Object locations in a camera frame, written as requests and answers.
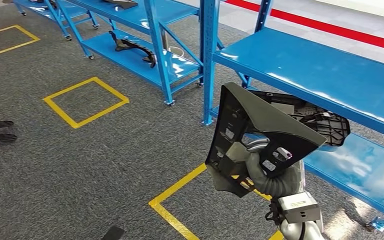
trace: white container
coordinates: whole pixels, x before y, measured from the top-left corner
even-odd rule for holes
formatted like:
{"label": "white container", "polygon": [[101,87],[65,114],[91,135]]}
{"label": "white container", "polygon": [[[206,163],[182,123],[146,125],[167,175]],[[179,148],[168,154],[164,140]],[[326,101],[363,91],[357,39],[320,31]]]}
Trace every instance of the white container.
{"label": "white container", "polygon": [[183,49],[181,49],[180,47],[176,47],[176,46],[168,47],[168,51],[180,57],[183,57],[185,55],[185,51],[183,51]]}

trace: yellow floor marking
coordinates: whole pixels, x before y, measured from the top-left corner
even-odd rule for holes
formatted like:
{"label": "yellow floor marking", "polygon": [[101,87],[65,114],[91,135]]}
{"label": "yellow floor marking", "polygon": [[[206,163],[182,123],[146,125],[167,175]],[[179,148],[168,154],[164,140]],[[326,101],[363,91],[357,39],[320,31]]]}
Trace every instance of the yellow floor marking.
{"label": "yellow floor marking", "polygon": [[[110,93],[114,94],[116,97],[118,97],[121,101],[110,106],[109,108],[101,111],[101,112],[98,112],[97,114],[91,116],[91,117],[88,117],[87,119],[85,120],[82,120],[80,122],[76,122],[74,121],[67,113],[65,113],[54,101],[52,101],[53,98],[55,97],[58,97],[59,95],[62,95],[62,94],[65,94],[73,89],[76,89],[78,87],[81,87],[85,84],[88,84],[90,82],[96,82],[97,84],[99,84],[101,87],[103,87],[104,89],[106,89],[107,91],[109,91]],[[87,79],[87,80],[84,80],[80,83],[77,83],[73,86],[70,86],[66,89],[63,89],[61,91],[58,91],[54,94],[51,94],[47,97],[45,97],[43,99],[49,106],[52,110],[54,110],[62,119],[64,119],[72,128],[79,128],[85,124],[88,124],[90,122],[92,122],[93,120],[96,120],[97,118],[100,118],[102,116],[104,116],[105,114],[123,106],[124,104],[128,104],[130,101],[129,99],[124,96],[123,94],[121,94],[120,92],[118,92],[117,90],[115,90],[114,88],[112,88],[111,86],[109,86],[108,84],[106,84],[105,82],[103,82],[101,79],[97,78],[96,76],[95,77],[92,77],[90,79]]]}
{"label": "yellow floor marking", "polygon": [[[159,215],[161,215],[161,217],[164,220],[166,220],[171,226],[173,226],[173,228],[176,229],[187,240],[199,240],[199,238],[195,234],[193,234],[185,225],[183,225],[175,216],[173,216],[169,211],[167,211],[167,209],[165,209],[161,205],[161,202],[166,200],[168,197],[170,197],[172,194],[174,194],[176,191],[178,191],[180,188],[182,188],[184,185],[186,185],[196,176],[201,174],[205,169],[207,169],[205,163],[199,165],[193,171],[188,173],[186,176],[182,177],[182,179],[180,179],[175,184],[167,188],[167,190],[163,191],[160,195],[156,196],[154,199],[152,199],[148,203]],[[238,175],[232,176],[232,178],[234,179],[237,179],[238,177],[239,177]],[[257,190],[254,190],[254,192],[266,200],[271,199],[271,196],[262,194]],[[282,240],[282,239],[283,239],[282,233],[277,230],[268,240]]]}
{"label": "yellow floor marking", "polygon": [[279,230],[277,230],[268,240],[283,240],[283,239],[284,239],[284,236]]}
{"label": "yellow floor marking", "polygon": [[8,30],[8,29],[12,29],[12,28],[16,28],[16,29],[20,30],[22,33],[24,33],[25,35],[29,36],[31,38],[31,40],[28,41],[28,42],[22,43],[22,44],[18,44],[18,45],[9,47],[7,49],[0,50],[0,54],[8,52],[8,51],[16,49],[16,48],[20,48],[22,46],[26,46],[28,44],[32,44],[32,43],[37,42],[37,41],[40,40],[40,38],[38,38],[37,36],[33,35],[31,32],[27,31],[26,29],[22,28],[20,25],[17,25],[17,24],[9,26],[9,27],[2,28],[2,29],[0,29],[0,32]]}

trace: red line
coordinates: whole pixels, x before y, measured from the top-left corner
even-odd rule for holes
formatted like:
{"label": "red line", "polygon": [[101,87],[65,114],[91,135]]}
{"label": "red line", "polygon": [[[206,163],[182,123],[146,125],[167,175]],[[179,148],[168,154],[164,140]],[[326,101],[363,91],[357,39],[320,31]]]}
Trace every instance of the red line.
{"label": "red line", "polygon": [[[255,12],[260,11],[260,5],[253,2],[248,2],[244,0],[227,0],[226,3],[232,4],[244,9],[252,10]],[[363,43],[384,48],[384,38],[379,36],[373,36],[367,33],[351,30],[345,27],[336,26],[336,25],[332,25],[329,23],[321,22],[321,21],[316,21],[310,18],[298,16],[298,15],[277,10],[274,8],[271,10],[270,15],[275,18],[283,19],[283,20],[293,22],[296,24],[301,24],[313,29],[321,30],[327,33],[339,35],[345,38],[357,40]]]}

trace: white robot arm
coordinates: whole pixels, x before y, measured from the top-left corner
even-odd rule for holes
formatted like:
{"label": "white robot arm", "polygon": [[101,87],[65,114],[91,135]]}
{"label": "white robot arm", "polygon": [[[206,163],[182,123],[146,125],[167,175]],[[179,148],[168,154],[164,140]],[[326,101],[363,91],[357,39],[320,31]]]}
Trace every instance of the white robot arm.
{"label": "white robot arm", "polygon": [[[304,191],[305,172],[301,161],[290,166],[283,175],[266,177],[260,167],[258,151],[267,145],[267,139],[250,142],[251,152],[246,160],[246,168],[255,189],[271,195],[270,212],[265,216],[273,220],[286,240],[324,240],[322,212],[316,200]],[[291,155],[284,149],[278,150],[280,158]]]}

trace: white floor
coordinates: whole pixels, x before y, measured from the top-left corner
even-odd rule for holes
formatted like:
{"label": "white floor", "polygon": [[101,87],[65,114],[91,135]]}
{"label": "white floor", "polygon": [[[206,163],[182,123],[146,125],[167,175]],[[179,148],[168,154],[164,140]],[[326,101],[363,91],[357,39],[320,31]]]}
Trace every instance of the white floor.
{"label": "white floor", "polygon": [[[247,0],[260,3],[260,0]],[[200,0],[179,0],[199,6]],[[273,8],[324,23],[384,38],[384,17],[316,0],[274,0]],[[219,21],[251,34],[258,13],[222,2]],[[267,27],[384,63],[384,48],[269,17]]]}

